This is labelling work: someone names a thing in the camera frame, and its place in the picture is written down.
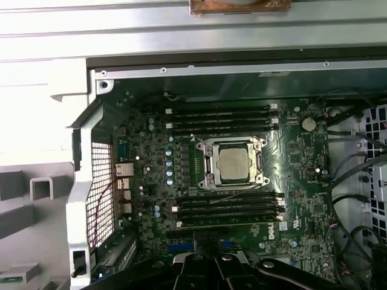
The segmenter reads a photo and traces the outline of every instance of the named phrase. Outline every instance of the gray plastic part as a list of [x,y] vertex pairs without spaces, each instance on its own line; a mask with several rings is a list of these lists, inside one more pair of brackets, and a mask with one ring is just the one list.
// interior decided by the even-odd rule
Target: gray plastic part
[[34,225],[34,210],[30,205],[0,213],[0,240]]
[[38,275],[40,271],[39,263],[28,263],[10,268],[8,271],[0,274],[0,279],[22,277],[23,283],[28,283],[33,277]]
[[61,197],[63,188],[68,187],[67,177],[52,176],[38,177],[30,179],[30,198],[36,201],[41,198],[50,198],[51,200]]
[[18,198],[24,194],[24,174],[22,171],[0,173],[0,201]]

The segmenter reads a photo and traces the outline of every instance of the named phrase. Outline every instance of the green circuit board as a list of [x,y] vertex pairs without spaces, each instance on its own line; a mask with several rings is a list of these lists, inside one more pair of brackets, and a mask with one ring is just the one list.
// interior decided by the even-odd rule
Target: green circuit board
[[[240,114],[242,108],[249,112]],[[249,126],[246,123],[253,108],[261,108],[257,110],[264,118],[251,120]],[[212,114],[212,110],[225,113]],[[226,120],[224,116],[233,110],[237,116],[246,116],[234,121],[237,128],[241,126],[237,130],[226,125],[212,129],[219,121],[200,123],[219,116]],[[175,124],[178,117],[171,121],[174,112],[184,119],[181,130]],[[210,230],[218,233],[225,251],[242,251],[250,260],[274,257],[333,279],[327,246],[331,243],[327,235],[331,215],[325,191],[329,158],[324,108],[307,99],[170,102],[157,109],[133,108],[128,116],[115,131],[113,148],[115,163],[132,168],[125,188],[130,202],[121,200],[119,210],[138,230],[138,260],[154,255],[171,262],[176,253],[190,250],[193,231]],[[228,190],[231,187],[226,180],[216,190],[202,188],[209,159],[198,149],[200,143],[207,144],[211,138],[246,137],[265,144],[259,165],[268,184],[249,185],[253,188],[246,190],[246,180],[240,178],[233,182],[244,184],[242,190]],[[212,203],[241,191],[246,193],[238,200],[229,199],[234,204],[227,200]]]

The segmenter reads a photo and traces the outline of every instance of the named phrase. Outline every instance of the wire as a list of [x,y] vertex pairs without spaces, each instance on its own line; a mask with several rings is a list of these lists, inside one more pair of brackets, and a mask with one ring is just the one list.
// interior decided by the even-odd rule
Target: wire
[[255,185],[255,186],[250,187],[250,188],[248,188],[248,189],[246,189],[246,190],[243,190],[242,192],[235,193],[235,194],[232,195],[232,196],[228,196],[228,197],[226,197],[226,198],[221,198],[221,199],[219,199],[219,200],[217,200],[217,201],[211,201],[210,204],[216,204],[216,203],[221,202],[221,201],[225,201],[225,200],[228,200],[228,199],[235,198],[235,197],[237,197],[237,196],[239,196],[239,195],[242,195],[242,194],[248,192],[248,191],[251,190],[251,189],[256,189],[256,188],[258,188],[258,187],[260,187],[260,186],[262,186],[262,184]]
[[[380,237],[379,233],[376,232],[376,230],[374,230],[373,228],[367,227],[365,225],[359,225],[358,227],[354,228],[351,231],[350,235],[352,237],[355,237],[362,230],[368,230],[368,231],[372,232],[372,234],[375,235],[378,243],[382,244],[382,245],[384,244],[384,241],[383,241],[382,237]],[[350,246],[351,246],[351,241],[348,239],[346,244],[345,244],[345,246],[344,246],[344,248],[341,250],[340,255],[344,255],[349,250]]]
[[344,166],[344,164],[347,163],[350,159],[352,159],[354,157],[364,157],[364,162],[365,162],[367,160],[368,156],[366,153],[356,153],[356,154],[351,154],[351,155],[347,156],[346,158],[344,158],[344,160],[341,161],[341,163],[337,167],[336,171],[334,172],[333,180],[335,180],[337,178],[337,174],[338,174],[339,170]]
[[108,189],[110,189],[110,187],[112,187],[112,185],[117,181],[118,179],[115,179],[113,180],[112,182],[110,182],[108,184],[108,186],[106,186],[106,188],[103,190],[103,192],[101,192],[100,196],[98,197],[98,200],[97,200],[97,205],[96,205],[96,213],[94,215],[94,219],[96,220],[96,223],[94,224],[94,239],[93,239],[93,246],[95,247],[96,244],[97,244],[97,233],[98,233],[98,211],[99,211],[99,206],[100,206],[100,203],[101,203],[101,200],[103,198],[103,196],[105,195],[105,193],[108,191]]
[[[334,135],[334,136],[343,136],[343,137],[348,137],[348,136],[353,136],[353,133],[352,132],[337,132],[337,131],[331,131],[329,130],[328,131],[328,135]],[[378,148],[381,148],[383,149],[384,151],[387,151],[387,145],[375,140],[375,139],[372,139],[364,134],[361,134],[361,133],[358,133],[356,132],[356,136],[361,138],[361,139],[364,139],[366,140],[367,142],[373,144],[375,147],[378,147]]]
[[319,96],[317,99],[315,99],[314,102],[317,103],[318,101],[322,100],[323,98],[328,97],[329,95],[336,94],[336,93],[338,93],[338,92],[345,92],[345,91],[353,91],[353,92],[355,92],[355,93],[358,94],[362,99],[364,99],[364,101],[366,101],[367,104],[371,105],[371,107],[374,106],[374,105],[371,103],[371,101],[368,100],[368,99],[364,96],[364,94],[363,94],[364,89],[361,89],[361,88],[352,88],[352,87],[350,87],[350,88],[334,89],[333,91],[329,91],[329,92],[327,92],[326,94]]
[[339,201],[342,201],[343,199],[347,199],[347,198],[354,198],[360,202],[363,202],[365,204],[369,204],[369,199],[364,195],[342,195],[342,196],[339,196],[338,198],[336,198],[333,201],[333,204],[337,204]]
[[337,180],[335,180],[334,183],[332,183],[330,186],[328,186],[327,188],[327,196],[328,196],[328,199],[327,199],[327,202],[328,202],[328,206],[332,212],[332,215],[334,217],[334,219],[337,221],[337,223],[340,225],[340,229],[343,231],[344,234],[346,234],[346,236],[348,237],[348,240],[350,240],[354,245],[355,247],[357,248],[357,250],[359,251],[359,253],[369,262],[369,263],[372,263],[372,259],[367,255],[366,251],[362,248],[362,246],[355,240],[354,237],[352,237],[352,235],[350,234],[350,232],[343,226],[343,223],[341,222],[340,220],[340,217],[338,216],[337,212],[336,212],[336,209],[334,208],[334,204],[333,204],[333,199],[332,199],[332,190],[338,186],[340,183],[344,182],[345,180],[347,180],[349,177],[355,175],[356,173],[362,171],[363,169],[367,169],[369,166],[373,166],[373,165],[376,165],[380,162],[384,162],[384,161],[387,161],[387,155],[382,155],[380,157],[377,157],[377,158],[374,158],[374,159],[371,159],[363,164],[360,164],[358,166],[355,166],[354,168],[350,169],[349,171],[347,171],[346,173],[344,173],[342,176],[340,176]]

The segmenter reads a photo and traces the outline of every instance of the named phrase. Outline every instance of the ram slot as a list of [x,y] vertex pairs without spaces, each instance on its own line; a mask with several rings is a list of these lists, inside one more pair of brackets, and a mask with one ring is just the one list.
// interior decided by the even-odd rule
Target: ram slot
[[[200,196],[181,196],[177,198],[178,203],[179,202],[186,202],[186,201],[211,201],[211,200],[217,200],[221,198],[230,198],[232,196],[235,196],[234,193],[228,193],[228,194],[221,194],[221,195],[200,195]],[[244,193],[242,196],[236,196],[236,198],[264,198],[264,197],[274,197],[274,198],[284,198],[285,195],[283,193],[277,193],[277,192],[257,192],[254,190],[249,190],[249,192]]]
[[273,115],[270,113],[265,114],[212,114],[212,115],[178,115],[171,116],[170,122],[175,123],[189,123],[189,122],[205,122],[205,121],[224,121],[224,120],[262,120],[267,121]]
[[174,131],[173,136],[175,137],[190,137],[193,135],[206,136],[206,135],[243,135],[257,132],[267,132],[272,130],[278,130],[277,125],[265,125],[249,128],[234,128],[234,127],[219,127],[217,129],[199,129],[199,130],[181,130]]
[[178,114],[183,114],[183,115],[188,115],[188,114],[221,114],[221,113],[234,113],[234,112],[239,112],[239,113],[249,113],[249,112],[256,112],[256,113],[266,113],[270,110],[271,106],[249,106],[249,107],[232,107],[232,108],[224,108],[224,107],[215,107],[215,106],[209,106],[208,103],[202,103],[201,106],[197,106],[195,110],[192,110],[192,108],[188,107],[180,107],[180,108],[173,108],[173,109],[166,109],[167,114],[173,114],[173,115],[178,115]]
[[[254,126],[266,126],[270,125],[270,121],[254,121]],[[173,124],[171,131],[175,130],[188,130],[188,129],[205,129],[205,128],[219,128],[219,127],[251,127],[252,121],[222,121],[222,122],[207,122],[207,123],[185,123],[185,124]]]

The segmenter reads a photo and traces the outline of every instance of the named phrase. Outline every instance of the capacitor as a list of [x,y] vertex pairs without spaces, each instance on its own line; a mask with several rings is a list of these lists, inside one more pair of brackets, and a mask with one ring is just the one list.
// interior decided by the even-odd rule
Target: capacitor
[[317,128],[317,123],[314,121],[312,118],[306,118],[302,121],[301,127],[308,132],[312,132],[316,130]]
[[290,245],[290,248],[297,248],[298,247],[298,243],[296,240],[289,240],[289,245]]

